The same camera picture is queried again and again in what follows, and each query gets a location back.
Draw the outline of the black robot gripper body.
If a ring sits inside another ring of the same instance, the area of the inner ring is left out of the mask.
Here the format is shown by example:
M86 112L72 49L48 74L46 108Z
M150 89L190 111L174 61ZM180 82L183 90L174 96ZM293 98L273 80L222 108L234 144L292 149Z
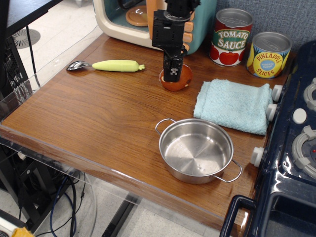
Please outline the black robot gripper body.
M165 3L165 10L154 12L152 46L163 50L169 58L181 58L184 26L200 1L166 0Z

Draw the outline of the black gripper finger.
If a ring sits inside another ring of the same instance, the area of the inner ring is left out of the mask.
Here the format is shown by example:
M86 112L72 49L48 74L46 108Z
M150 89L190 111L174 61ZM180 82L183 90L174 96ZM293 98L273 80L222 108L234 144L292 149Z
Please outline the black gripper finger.
M168 55L163 58L163 77L166 82L178 82L183 66L183 58L173 59Z

